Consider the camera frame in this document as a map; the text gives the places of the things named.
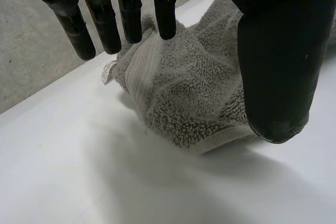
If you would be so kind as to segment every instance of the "gray towel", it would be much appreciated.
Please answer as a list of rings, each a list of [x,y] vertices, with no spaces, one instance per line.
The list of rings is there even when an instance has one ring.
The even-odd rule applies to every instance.
[[[241,15],[231,0],[215,0],[198,24],[177,22],[166,41],[154,15],[143,18],[142,41],[124,42],[112,76],[149,129],[195,154],[257,137],[247,124],[237,58]]]

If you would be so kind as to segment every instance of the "white table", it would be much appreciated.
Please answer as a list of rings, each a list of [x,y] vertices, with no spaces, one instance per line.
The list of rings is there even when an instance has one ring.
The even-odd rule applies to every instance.
[[[213,0],[177,9],[186,25]],[[189,156],[147,132],[101,54],[0,116],[0,223],[336,223],[336,60],[304,131]]]

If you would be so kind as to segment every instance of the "towel tag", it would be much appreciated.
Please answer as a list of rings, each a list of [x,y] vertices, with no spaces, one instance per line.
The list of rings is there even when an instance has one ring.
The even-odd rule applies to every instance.
[[[112,70],[117,65],[115,60],[111,61],[110,63],[106,64],[101,74],[101,80],[106,85],[112,80]]]

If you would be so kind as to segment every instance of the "robotic hand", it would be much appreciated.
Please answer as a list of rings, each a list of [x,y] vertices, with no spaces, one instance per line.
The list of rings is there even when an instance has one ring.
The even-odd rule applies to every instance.
[[[78,0],[43,0],[55,12],[80,58],[96,54]],[[108,54],[121,49],[110,0],[85,0]],[[141,40],[141,0],[118,0],[125,37]],[[238,58],[251,128],[283,143],[308,122],[336,0],[232,0],[244,14]],[[175,35],[176,0],[154,0],[160,36]]]

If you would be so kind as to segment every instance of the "towel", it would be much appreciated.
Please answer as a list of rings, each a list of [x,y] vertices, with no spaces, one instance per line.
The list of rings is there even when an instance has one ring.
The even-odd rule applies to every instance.
[[[147,15],[142,41],[124,41],[111,68],[144,124],[191,153],[257,138],[247,123],[237,57],[241,16],[231,0],[215,0],[198,24],[176,22],[176,36],[162,40],[155,16]]]

